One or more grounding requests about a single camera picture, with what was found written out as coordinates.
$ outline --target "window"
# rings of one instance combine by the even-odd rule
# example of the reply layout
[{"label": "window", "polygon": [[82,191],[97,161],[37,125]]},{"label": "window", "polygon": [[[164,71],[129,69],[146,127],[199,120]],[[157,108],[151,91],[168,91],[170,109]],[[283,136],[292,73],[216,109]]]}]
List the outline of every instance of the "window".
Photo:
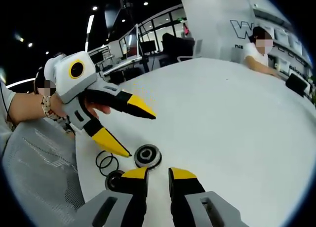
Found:
[{"label": "window", "polygon": [[184,8],[180,8],[180,9],[177,9],[177,10],[171,12],[171,16],[172,16],[173,21],[179,20],[180,18],[182,18],[182,19],[187,18],[186,13],[184,11]]},{"label": "window", "polygon": [[177,10],[171,12],[171,16],[172,16],[173,22],[176,21],[176,23],[174,25],[174,29],[176,31],[176,36],[183,38],[184,37],[183,23],[186,23],[186,26],[189,28],[184,8],[180,8],[180,9],[177,9]]},{"label": "window", "polygon": [[145,23],[144,26],[142,26],[140,24],[139,28],[140,28],[140,30],[142,32],[144,42],[154,40],[155,41],[155,45],[156,45],[156,51],[155,52],[158,52],[158,45],[157,45],[157,41],[156,41],[156,37],[155,37],[155,33],[154,33],[152,22],[149,21],[149,22]]},{"label": "window", "polygon": [[171,25],[169,13],[155,18],[153,22],[157,35],[159,49],[160,51],[163,51],[162,36],[166,33],[169,33],[174,36],[174,31]]},{"label": "window", "polygon": [[[184,21],[183,23],[185,23],[187,30],[190,31],[190,28],[188,26],[188,22]],[[185,38],[186,36],[184,35],[185,33],[185,27],[183,26],[183,23],[179,23],[177,25],[174,25],[174,29],[176,31],[176,36],[179,38]]]},{"label": "window", "polygon": [[121,49],[122,49],[122,54],[123,54],[123,56],[126,55],[126,53],[127,53],[127,48],[126,48],[126,43],[125,43],[124,38],[122,38],[122,39],[119,41],[119,44],[120,44],[120,47],[121,47]]}]

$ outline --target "white shirt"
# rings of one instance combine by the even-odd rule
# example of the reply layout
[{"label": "white shirt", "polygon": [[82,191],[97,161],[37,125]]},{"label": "white shirt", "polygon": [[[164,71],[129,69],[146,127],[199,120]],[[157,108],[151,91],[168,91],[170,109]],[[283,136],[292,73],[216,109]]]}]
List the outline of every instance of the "white shirt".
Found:
[{"label": "white shirt", "polygon": [[[6,86],[0,82],[2,93],[3,93],[3,99],[5,102],[6,109],[9,110],[11,101],[15,95],[15,92],[9,90],[6,88]],[[6,146],[7,141],[9,140],[9,137],[12,134],[12,125],[6,121],[7,119],[7,112],[4,107],[1,91],[0,91],[0,152],[2,153],[4,147]]]},{"label": "white shirt", "polygon": [[256,60],[258,63],[261,63],[265,66],[269,66],[269,61],[268,61],[268,55],[262,55],[259,53],[257,50],[256,46],[254,43],[247,43],[243,46],[243,63],[245,64],[244,60],[247,56],[251,56]]}]

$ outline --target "human hand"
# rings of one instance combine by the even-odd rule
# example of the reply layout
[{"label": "human hand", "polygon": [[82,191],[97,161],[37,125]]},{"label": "human hand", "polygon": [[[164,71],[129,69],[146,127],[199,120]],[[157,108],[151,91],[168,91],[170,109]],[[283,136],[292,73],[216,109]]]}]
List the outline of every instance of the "human hand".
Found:
[{"label": "human hand", "polygon": [[[87,108],[87,110],[89,111],[89,113],[91,113],[97,119],[99,119],[99,116],[97,115],[95,109],[97,109],[105,114],[110,114],[110,112],[111,112],[109,106],[91,103],[91,102],[88,102],[86,99],[84,100],[84,104],[85,104],[85,107]],[[50,97],[50,108],[54,111],[55,114],[57,114],[60,117],[67,116],[67,114],[63,111],[63,102],[57,94],[53,94]]]}]

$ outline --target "black o-ring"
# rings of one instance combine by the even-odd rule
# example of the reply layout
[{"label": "black o-ring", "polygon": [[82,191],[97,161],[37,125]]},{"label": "black o-ring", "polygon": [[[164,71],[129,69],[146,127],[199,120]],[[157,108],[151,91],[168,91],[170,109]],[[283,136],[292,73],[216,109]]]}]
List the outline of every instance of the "black o-ring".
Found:
[{"label": "black o-ring", "polygon": [[[95,158],[95,165],[99,168],[100,173],[101,173],[104,177],[107,177],[110,172],[106,175],[106,174],[104,174],[104,173],[102,172],[102,170],[105,169],[105,168],[107,168],[107,167],[112,163],[113,159],[117,162],[117,167],[116,167],[115,170],[112,170],[112,171],[118,170],[118,169],[119,169],[119,160],[118,160],[112,153],[110,153],[109,156],[103,158],[103,159],[100,161],[100,164],[98,164],[98,158],[99,158],[99,156],[100,156],[101,154],[103,154],[104,152],[106,152],[106,151],[101,151],[100,153],[98,153],[97,157]],[[105,166],[102,166],[102,163],[103,163],[104,161],[106,161],[107,159],[109,159],[109,158],[111,159],[111,160],[109,161],[109,163],[106,164]]]}]

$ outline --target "black device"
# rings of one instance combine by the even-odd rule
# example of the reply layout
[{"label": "black device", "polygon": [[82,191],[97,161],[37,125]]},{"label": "black device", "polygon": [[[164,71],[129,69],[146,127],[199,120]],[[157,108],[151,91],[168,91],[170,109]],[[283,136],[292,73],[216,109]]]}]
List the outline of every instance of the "black device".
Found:
[{"label": "black device", "polygon": [[307,87],[306,82],[304,82],[302,79],[300,79],[298,76],[295,74],[291,74],[288,80],[285,83],[286,87],[289,89],[293,90],[300,96],[304,96],[304,90]]},{"label": "black device", "polygon": [[102,52],[98,52],[92,56],[90,56],[91,60],[93,61],[94,64],[97,64],[99,62],[102,62],[103,59],[103,53]]},{"label": "black device", "polygon": [[143,53],[151,53],[151,52],[155,52],[157,50],[154,40],[141,42],[140,47],[141,47]]}]

